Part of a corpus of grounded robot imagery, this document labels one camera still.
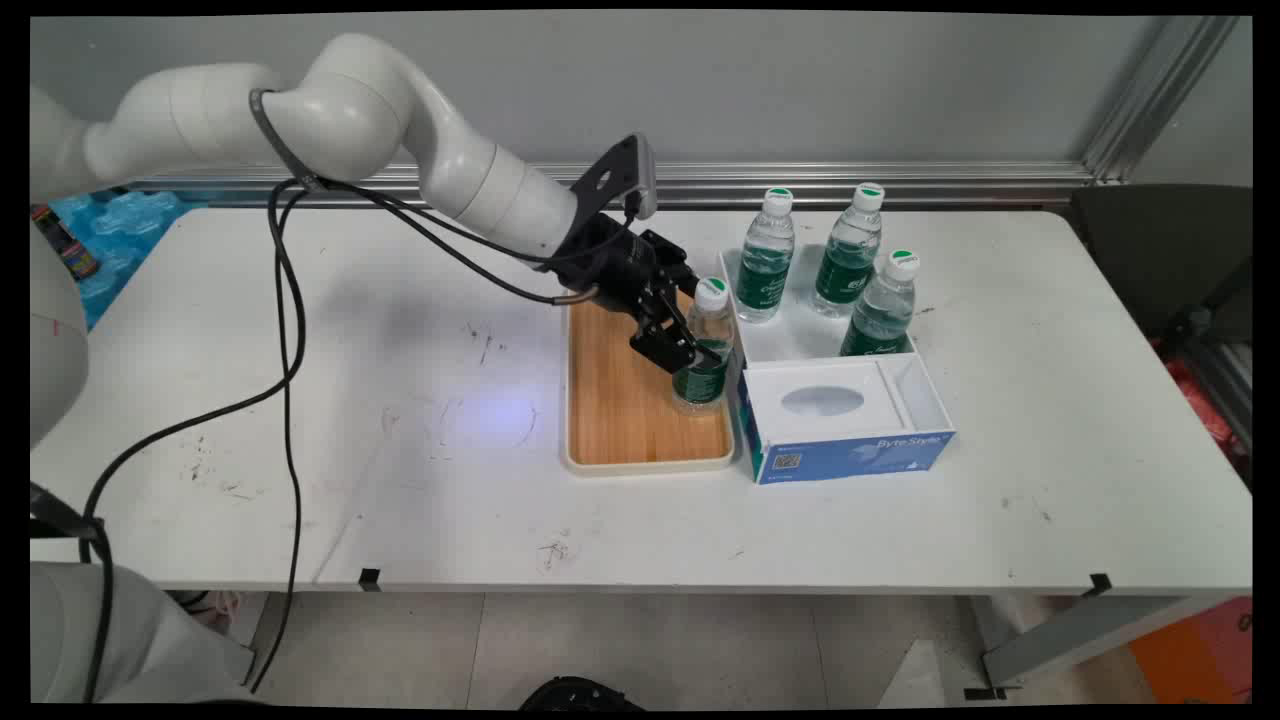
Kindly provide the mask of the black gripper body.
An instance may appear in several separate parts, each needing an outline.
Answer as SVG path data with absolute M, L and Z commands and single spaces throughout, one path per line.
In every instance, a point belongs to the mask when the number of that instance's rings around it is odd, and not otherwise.
M 666 260 L 664 237 L 598 213 L 558 249 L 558 279 L 575 292 L 596 287 L 593 301 L 612 313 L 658 313 Z

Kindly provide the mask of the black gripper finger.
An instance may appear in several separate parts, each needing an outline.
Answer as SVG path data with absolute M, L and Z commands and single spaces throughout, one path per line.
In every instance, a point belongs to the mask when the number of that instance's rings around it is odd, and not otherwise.
M 676 290 L 694 299 L 700 277 L 690 266 L 686 251 L 657 232 L 643 232 L 640 238 L 653 249 L 655 264 L 663 277 Z
M 643 290 L 631 307 L 636 329 L 630 348 L 671 375 L 690 368 L 710 370 L 724 361 L 723 350 L 695 337 L 681 296 L 678 290 Z

